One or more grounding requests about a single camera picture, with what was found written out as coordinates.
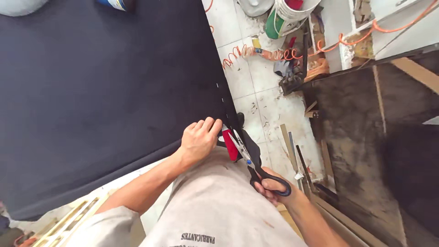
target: left hand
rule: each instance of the left hand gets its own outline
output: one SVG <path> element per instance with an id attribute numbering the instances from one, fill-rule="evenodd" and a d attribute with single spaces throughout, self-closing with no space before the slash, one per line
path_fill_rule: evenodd
<path id="1" fill-rule="evenodd" d="M 178 153 L 185 163 L 193 165 L 206 158 L 215 148 L 217 135 L 223 127 L 221 119 L 211 117 L 192 123 L 183 132 Z"/>

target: scissors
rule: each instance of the scissors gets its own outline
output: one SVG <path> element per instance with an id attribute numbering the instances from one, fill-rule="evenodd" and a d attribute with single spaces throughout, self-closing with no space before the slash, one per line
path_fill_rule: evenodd
<path id="1" fill-rule="evenodd" d="M 285 190 L 284 192 L 279 191 L 279 190 L 273 190 L 274 193 L 276 193 L 277 195 L 280 196 L 289 196 L 291 194 L 291 186 L 290 184 L 285 181 L 284 179 L 281 179 L 280 177 L 276 177 L 273 176 L 271 174 L 268 174 L 266 171 L 264 171 L 261 168 L 261 165 L 255 165 L 255 163 L 253 163 L 252 158 L 250 157 L 250 154 L 248 153 L 246 147 L 244 146 L 244 143 L 242 141 L 242 139 L 239 137 L 238 133 L 236 132 L 236 130 L 233 130 L 233 132 L 236 135 L 236 139 L 233 138 L 233 136 L 229 133 L 230 138 L 233 141 L 233 144 L 235 144 L 236 148 L 238 149 L 239 153 L 242 155 L 242 157 L 245 159 L 246 163 L 247 163 L 247 168 L 248 171 L 250 172 L 250 174 L 252 175 L 252 178 L 250 179 L 250 184 L 255 187 L 255 182 L 258 182 L 259 184 L 261 183 L 261 179 L 259 178 L 259 176 L 256 174 L 256 172 L 261 176 L 262 179 L 266 179 L 266 178 L 270 178 L 273 180 L 278 181 L 279 183 L 283 184 L 287 190 Z"/>

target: dark navy fabric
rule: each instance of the dark navy fabric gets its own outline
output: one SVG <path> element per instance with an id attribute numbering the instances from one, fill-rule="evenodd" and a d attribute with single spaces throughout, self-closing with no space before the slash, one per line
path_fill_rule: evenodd
<path id="1" fill-rule="evenodd" d="M 238 129 L 201 1 L 52 0 L 0 16 L 0 200 L 24 220 L 155 162 L 207 116 Z"/>

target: forearm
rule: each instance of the forearm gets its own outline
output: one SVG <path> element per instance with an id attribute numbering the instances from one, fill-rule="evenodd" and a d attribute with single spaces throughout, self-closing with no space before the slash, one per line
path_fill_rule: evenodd
<path id="1" fill-rule="evenodd" d="M 309 247 L 348 247 L 348 244 L 326 223 L 323 216 L 298 188 L 285 204 Z"/>
<path id="2" fill-rule="evenodd" d="M 125 206 L 140 215 L 145 213 L 161 193 L 192 164 L 184 159 L 180 149 L 158 166 L 137 177 L 111 195 L 96 214 Z"/>

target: hand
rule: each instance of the hand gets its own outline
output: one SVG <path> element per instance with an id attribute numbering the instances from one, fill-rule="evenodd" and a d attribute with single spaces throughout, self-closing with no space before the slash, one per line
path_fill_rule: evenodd
<path id="1" fill-rule="evenodd" d="M 261 195 L 263 195 L 265 198 L 267 198 L 267 200 L 269 200 L 274 206 L 277 206 L 278 202 L 280 202 L 282 204 L 285 204 L 285 205 L 288 202 L 290 202 L 292 200 L 295 192 L 296 192 L 296 190 L 295 190 L 296 187 L 294 185 L 292 185 L 288 180 L 286 180 L 285 178 L 280 176 L 278 173 L 276 173 L 273 170 L 271 170 L 270 168 L 262 167 L 262 169 L 266 173 L 268 173 L 270 175 L 273 175 L 273 176 L 276 176 L 276 177 L 280 177 L 280 178 L 284 179 L 285 181 L 287 181 L 290 184 L 290 186 L 291 186 L 291 195 L 289 195 L 289 196 L 279 196 L 276 193 L 271 192 L 270 190 L 279 190 L 281 192 L 284 192 L 284 191 L 287 190 L 287 188 L 283 184 L 281 184 L 281 183 L 279 183 L 279 182 L 277 182 L 277 181 L 275 181 L 273 179 L 269 179 L 269 178 L 263 179 L 261 181 L 262 185 L 259 184 L 258 182 L 255 182 L 255 189 Z"/>
<path id="2" fill-rule="evenodd" d="M 183 161 L 189 166 L 206 158 L 215 148 L 217 135 L 222 127 L 221 119 L 213 120 L 211 117 L 192 123 L 184 130 L 177 153 L 181 154 Z"/>

